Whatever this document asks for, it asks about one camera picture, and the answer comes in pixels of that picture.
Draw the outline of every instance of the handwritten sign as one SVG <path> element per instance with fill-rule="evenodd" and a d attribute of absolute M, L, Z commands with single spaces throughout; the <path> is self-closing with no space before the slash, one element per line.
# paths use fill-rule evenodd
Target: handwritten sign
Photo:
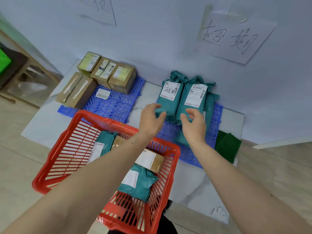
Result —
<path fill-rule="evenodd" d="M 276 23 L 212 13 L 201 27 L 196 52 L 246 64 L 266 40 Z"/>
<path fill-rule="evenodd" d="M 72 10 L 79 16 L 95 19 L 116 26 L 111 0 L 68 0 Z"/>

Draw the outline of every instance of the teal plastic mailer bag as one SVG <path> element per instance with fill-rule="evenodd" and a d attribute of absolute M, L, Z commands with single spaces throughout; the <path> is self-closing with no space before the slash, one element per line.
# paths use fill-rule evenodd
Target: teal plastic mailer bag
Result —
<path fill-rule="evenodd" d="M 157 99 L 157 103 L 161 104 L 161 108 L 155 110 L 157 118 L 162 112 L 166 112 L 166 120 L 176 123 L 177 108 L 180 103 L 184 83 L 187 81 L 188 78 L 178 71 L 172 71 L 170 79 L 163 81 L 163 86 Z"/>
<path fill-rule="evenodd" d="M 186 114 L 190 122 L 193 121 L 185 111 L 187 108 L 198 109 L 200 113 L 204 111 L 206 94 L 210 92 L 211 88 L 215 85 L 216 83 L 205 84 L 200 76 L 195 76 L 185 84 L 176 115 L 178 124 L 182 125 L 180 118 L 181 113 Z"/>
<path fill-rule="evenodd" d="M 117 134 L 118 133 L 111 133 L 103 130 L 93 145 L 88 163 L 108 153 Z"/>
<path fill-rule="evenodd" d="M 205 117 L 205 122 L 207 125 L 206 126 L 206 133 L 209 130 L 211 118 L 213 116 L 213 107 L 214 107 L 215 101 L 217 101 L 219 98 L 220 98 L 220 95 L 218 95 L 218 94 L 208 93 L 206 95 L 204 111 L 203 111 L 203 115 Z M 175 138 L 175 141 L 177 143 L 181 143 L 181 144 L 189 147 L 189 144 L 186 141 L 186 138 L 185 138 L 182 130 L 180 130 L 180 132 L 178 133 L 177 137 Z"/>
<path fill-rule="evenodd" d="M 127 193 L 133 198 L 144 201 L 149 200 L 151 186 L 158 180 L 150 170 L 134 164 L 124 177 L 118 191 Z"/>

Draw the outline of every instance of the cardboard box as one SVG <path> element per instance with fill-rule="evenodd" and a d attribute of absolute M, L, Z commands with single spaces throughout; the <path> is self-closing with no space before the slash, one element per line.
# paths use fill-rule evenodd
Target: cardboard box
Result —
<path fill-rule="evenodd" d="M 125 141 L 126 139 L 117 135 L 113 142 L 111 150 L 114 150 L 119 145 L 122 145 Z M 165 158 L 160 154 L 157 154 L 149 149 L 144 149 L 144 151 L 140 154 L 135 163 L 142 167 L 145 167 L 146 169 L 149 169 L 154 173 L 159 173 L 164 159 Z"/>
<path fill-rule="evenodd" d="M 113 61 L 107 57 L 101 57 L 90 77 L 94 78 L 98 84 L 111 89 L 108 80 L 115 73 L 118 66 L 119 62 Z"/>
<path fill-rule="evenodd" d="M 90 76 L 100 58 L 101 55 L 88 52 L 77 67 L 79 72 L 83 75 Z"/>
<path fill-rule="evenodd" d="M 119 66 L 108 80 L 108 83 L 112 90 L 128 94 L 135 78 L 136 70 L 133 66 L 119 63 Z"/>
<path fill-rule="evenodd" d="M 82 74 L 80 74 L 79 72 L 75 72 L 72 78 L 68 81 L 67 85 L 62 90 L 62 92 L 57 95 L 55 101 L 62 103 L 64 106 L 67 106 L 67 99 L 69 98 L 70 94 L 73 92 L 81 78 Z"/>
<path fill-rule="evenodd" d="M 83 109 L 96 86 L 97 83 L 92 78 L 82 76 L 74 91 L 69 95 L 66 105 L 71 108 Z"/>

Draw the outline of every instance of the marble floor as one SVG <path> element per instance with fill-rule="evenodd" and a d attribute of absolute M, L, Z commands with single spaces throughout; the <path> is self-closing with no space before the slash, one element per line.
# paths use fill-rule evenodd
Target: marble floor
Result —
<path fill-rule="evenodd" d="M 45 163 L 49 149 L 20 134 L 37 112 L 24 103 L 0 98 L 0 232 L 40 199 L 31 182 Z M 312 224 L 312 143 L 256 150 L 242 144 L 238 168 L 291 206 Z M 221 224 L 173 203 L 166 216 L 179 234 L 240 233 L 234 221 Z M 95 222 L 88 233 L 106 233 Z"/>

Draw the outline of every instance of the blue plastic grid mat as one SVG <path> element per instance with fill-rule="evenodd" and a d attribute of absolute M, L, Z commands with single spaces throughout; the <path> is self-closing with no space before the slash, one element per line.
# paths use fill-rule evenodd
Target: blue plastic grid mat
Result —
<path fill-rule="evenodd" d="M 102 85 L 96 87 L 92 96 L 84 106 L 84 110 L 92 112 L 102 117 L 107 117 L 120 121 L 122 123 L 128 122 L 129 114 L 136 102 L 138 96 L 141 95 L 141 89 L 145 83 L 145 80 L 137 77 L 129 94 L 119 93 L 114 90 L 110 90 Z M 102 99 L 96 97 L 96 93 L 99 89 L 110 91 L 108 99 Z M 57 110 L 58 113 L 73 118 L 78 109 L 60 106 Z"/>
<path fill-rule="evenodd" d="M 211 118 L 210 127 L 206 134 L 206 143 L 213 149 L 215 148 L 216 145 L 216 137 L 218 135 L 219 125 L 221 123 L 222 110 L 223 106 L 215 103 L 213 107 L 213 116 Z M 174 125 L 170 122 L 165 121 L 161 131 L 158 133 L 156 137 L 179 145 L 181 148 L 180 159 L 188 164 L 202 168 L 199 161 L 197 160 L 197 158 L 195 157 L 195 155 L 193 154 L 192 150 L 189 147 L 176 143 L 174 141 L 180 130 L 182 130 L 182 126 Z"/>

